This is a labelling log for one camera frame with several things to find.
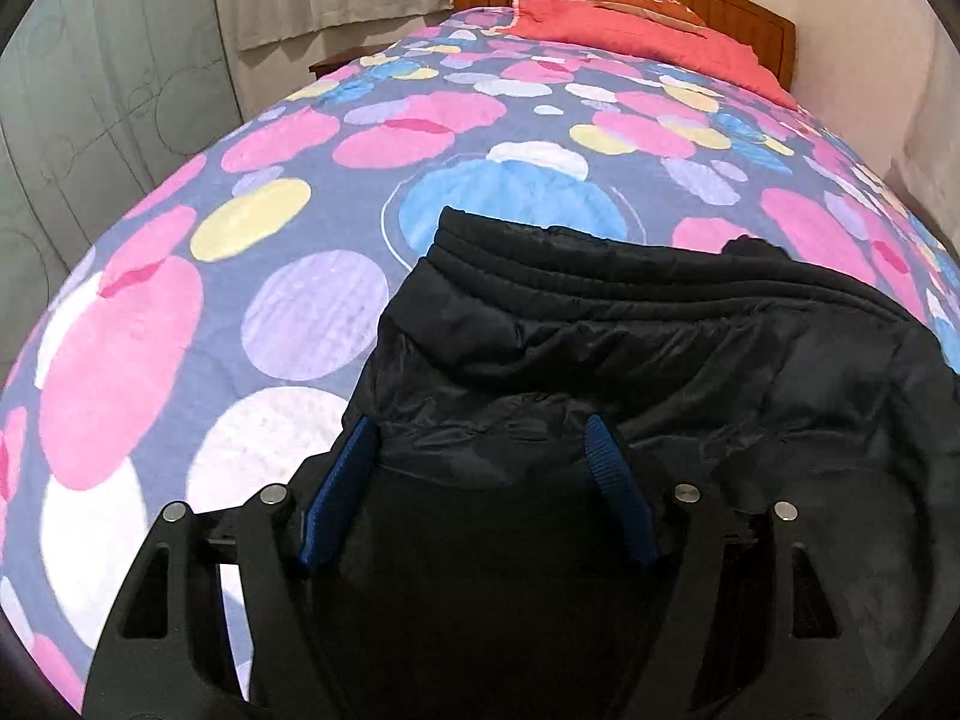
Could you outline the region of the wooden nightstand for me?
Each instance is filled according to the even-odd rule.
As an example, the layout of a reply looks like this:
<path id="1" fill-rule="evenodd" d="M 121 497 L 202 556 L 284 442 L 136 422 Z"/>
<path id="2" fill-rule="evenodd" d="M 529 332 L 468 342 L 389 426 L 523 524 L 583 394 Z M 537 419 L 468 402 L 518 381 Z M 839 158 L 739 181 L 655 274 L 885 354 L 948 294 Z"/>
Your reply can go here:
<path id="1" fill-rule="evenodd" d="M 325 75 L 331 75 L 334 71 L 340 70 L 345 65 L 348 65 L 353 60 L 361 59 L 361 57 L 370 57 L 370 55 L 379 54 L 383 50 L 389 48 L 389 44 L 374 44 L 374 46 L 356 46 L 351 49 L 344 50 L 340 54 L 331 55 L 331 57 L 325 57 L 325 59 L 319 60 L 319 62 L 314 62 L 309 65 L 309 71 L 314 75 L 316 80 L 322 78 Z"/>

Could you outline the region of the frosted glass wardrobe door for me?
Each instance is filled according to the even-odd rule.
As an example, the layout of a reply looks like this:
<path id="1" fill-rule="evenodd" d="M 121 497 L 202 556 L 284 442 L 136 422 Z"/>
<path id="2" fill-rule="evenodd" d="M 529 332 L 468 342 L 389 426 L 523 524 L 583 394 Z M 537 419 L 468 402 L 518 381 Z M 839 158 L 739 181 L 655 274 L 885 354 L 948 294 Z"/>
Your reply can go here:
<path id="1" fill-rule="evenodd" d="M 2 364 L 94 241 L 239 125 L 215 0 L 32 0 L 2 50 Z"/>

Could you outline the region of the red folded blanket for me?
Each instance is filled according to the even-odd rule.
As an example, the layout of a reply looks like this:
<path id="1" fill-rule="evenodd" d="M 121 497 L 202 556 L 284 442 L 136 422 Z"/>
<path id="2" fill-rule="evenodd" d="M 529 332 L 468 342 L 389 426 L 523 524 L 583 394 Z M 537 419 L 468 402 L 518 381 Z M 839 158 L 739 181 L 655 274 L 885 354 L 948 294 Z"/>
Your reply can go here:
<path id="1" fill-rule="evenodd" d="M 658 60 L 740 86 L 796 110 L 796 99 L 760 64 L 754 49 L 714 29 L 682 31 L 644 16 L 597 7 L 589 0 L 514 0 L 505 34 L 529 41 L 576 44 Z"/>

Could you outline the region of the orange embroidered pillow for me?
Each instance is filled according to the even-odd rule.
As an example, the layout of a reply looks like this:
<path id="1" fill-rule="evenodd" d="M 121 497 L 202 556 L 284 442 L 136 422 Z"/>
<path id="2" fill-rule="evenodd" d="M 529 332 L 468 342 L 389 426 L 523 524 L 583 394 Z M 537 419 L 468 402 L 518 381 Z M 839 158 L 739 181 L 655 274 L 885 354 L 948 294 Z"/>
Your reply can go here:
<path id="1" fill-rule="evenodd" d="M 680 31 L 698 32 L 706 28 L 706 23 L 680 0 L 594 0 L 594 4 Z"/>

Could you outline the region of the colourful dotted bed cover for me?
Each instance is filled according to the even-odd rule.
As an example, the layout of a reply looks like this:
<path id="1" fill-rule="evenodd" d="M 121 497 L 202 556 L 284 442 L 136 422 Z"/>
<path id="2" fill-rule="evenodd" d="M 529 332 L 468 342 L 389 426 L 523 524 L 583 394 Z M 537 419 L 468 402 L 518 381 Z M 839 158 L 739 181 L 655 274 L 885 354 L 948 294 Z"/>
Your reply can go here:
<path id="1" fill-rule="evenodd" d="M 872 284 L 958 353 L 958 270 L 752 52 L 608 52 L 472 8 L 226 133 L 83 255 L 2 394 L 2 608 L 70 707 L 172 499 L 241 504 L 329 449 L 444 208 Z"/>

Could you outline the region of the beige right curtain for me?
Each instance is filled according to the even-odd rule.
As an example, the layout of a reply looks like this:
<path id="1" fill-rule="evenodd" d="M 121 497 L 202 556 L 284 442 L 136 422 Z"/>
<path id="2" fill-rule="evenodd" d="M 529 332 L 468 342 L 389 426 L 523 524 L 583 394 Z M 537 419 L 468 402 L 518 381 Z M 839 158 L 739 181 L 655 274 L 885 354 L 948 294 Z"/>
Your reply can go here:
<path id="1" fill-rule="evenodd" d="M 896 195 L 958 247 L 958 49 L 935 15 L 901 55 L 907 120 L 890 158 Z"/>

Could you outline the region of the black puffer jacket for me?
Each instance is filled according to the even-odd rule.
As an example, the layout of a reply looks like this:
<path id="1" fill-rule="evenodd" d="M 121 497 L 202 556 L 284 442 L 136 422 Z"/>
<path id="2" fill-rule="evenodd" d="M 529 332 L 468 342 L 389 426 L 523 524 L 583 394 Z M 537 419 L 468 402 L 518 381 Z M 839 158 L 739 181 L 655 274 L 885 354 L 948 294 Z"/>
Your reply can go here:
<path id="1" fill-rule="evenodd" d="M 796 507 L 877 718 L 957 712 L 958 377 L 877 289 L 758 239 L 718 255 L 446 211 L 343 418 L 379 468 L 320 672 L 342 718 L 630 718 L 649 634 L 587 465 Z"/>

